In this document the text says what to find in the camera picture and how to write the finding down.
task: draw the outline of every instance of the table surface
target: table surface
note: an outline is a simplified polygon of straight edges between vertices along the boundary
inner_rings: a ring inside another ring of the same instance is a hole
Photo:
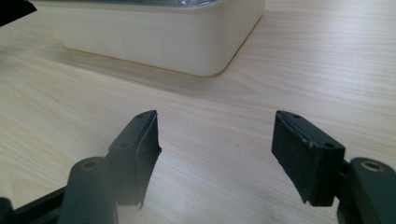
[[[121,223],[336,223],[304,205],[271,153],[275,112],[309,119],[396,168],[396,2],[268,0],[229,66],[192,77],[67,49],[35,12],[0,28],[0,195],[14,207],[104,156],[135,115],[159,113],[142,210]]]

